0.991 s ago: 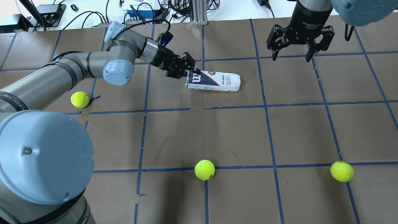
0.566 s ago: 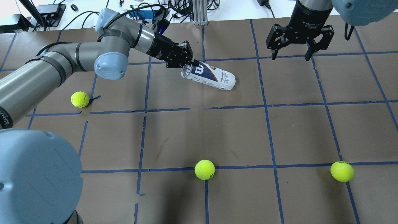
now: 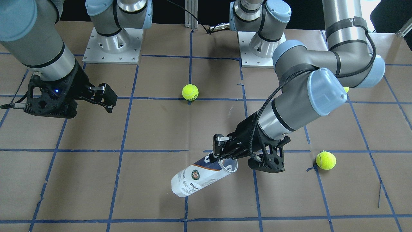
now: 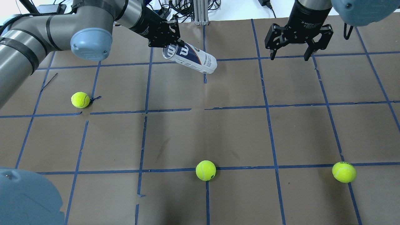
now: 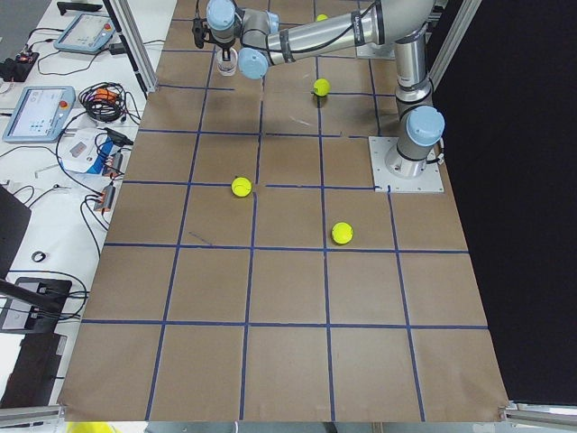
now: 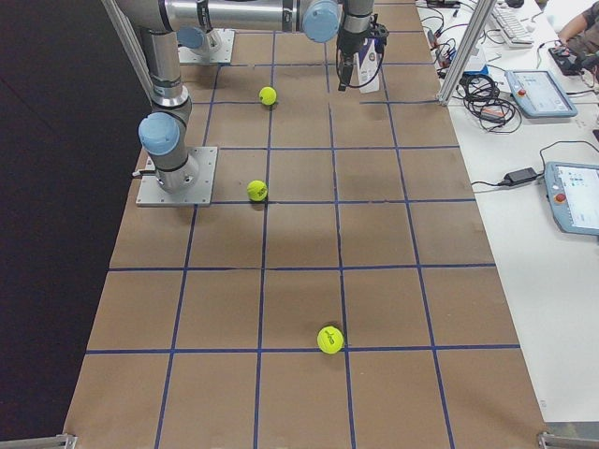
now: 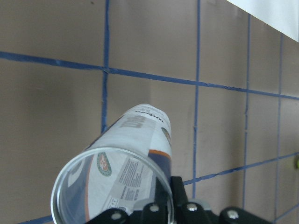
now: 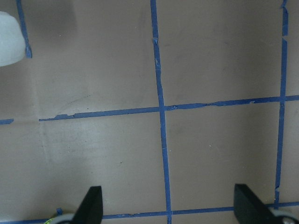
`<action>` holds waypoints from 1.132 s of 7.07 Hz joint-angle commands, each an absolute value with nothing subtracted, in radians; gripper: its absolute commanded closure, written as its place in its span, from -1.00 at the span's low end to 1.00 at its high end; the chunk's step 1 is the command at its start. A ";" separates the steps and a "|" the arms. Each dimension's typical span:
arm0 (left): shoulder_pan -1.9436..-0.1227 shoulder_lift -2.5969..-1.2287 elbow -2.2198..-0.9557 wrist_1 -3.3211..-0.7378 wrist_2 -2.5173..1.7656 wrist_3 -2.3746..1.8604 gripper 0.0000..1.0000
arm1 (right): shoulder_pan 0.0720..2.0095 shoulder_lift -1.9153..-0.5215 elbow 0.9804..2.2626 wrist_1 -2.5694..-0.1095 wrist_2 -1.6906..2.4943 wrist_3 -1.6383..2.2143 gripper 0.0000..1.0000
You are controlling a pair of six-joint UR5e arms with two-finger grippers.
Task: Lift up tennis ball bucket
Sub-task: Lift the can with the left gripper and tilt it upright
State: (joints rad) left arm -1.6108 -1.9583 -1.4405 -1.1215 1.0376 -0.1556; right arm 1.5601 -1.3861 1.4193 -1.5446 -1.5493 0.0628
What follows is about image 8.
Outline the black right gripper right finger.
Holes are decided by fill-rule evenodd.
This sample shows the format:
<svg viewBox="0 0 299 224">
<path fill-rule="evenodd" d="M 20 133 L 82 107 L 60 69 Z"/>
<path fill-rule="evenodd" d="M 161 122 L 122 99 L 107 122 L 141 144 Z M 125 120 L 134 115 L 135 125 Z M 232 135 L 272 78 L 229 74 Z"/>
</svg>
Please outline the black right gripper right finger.
<svg viewBox="0 0 299 224">
<path fill-rule="evenodd" d="M 235 184 L 234 215 L 240 224 L 281 224 L 246 184 Z"/>
</svg>

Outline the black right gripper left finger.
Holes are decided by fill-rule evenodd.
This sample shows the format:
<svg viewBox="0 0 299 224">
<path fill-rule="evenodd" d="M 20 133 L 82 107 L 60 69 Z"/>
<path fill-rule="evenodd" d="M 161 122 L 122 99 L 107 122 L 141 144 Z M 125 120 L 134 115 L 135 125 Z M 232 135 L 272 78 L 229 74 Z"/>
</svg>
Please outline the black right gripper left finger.
<svg viewBox="0 0 299 224">
<path fill-rule="evenodd" d="M 72 218 L 73 224 L 100 224 L 103 219 L 103 198 L 101 186 L 89 188 L 82 203 Z"/>
</svg>

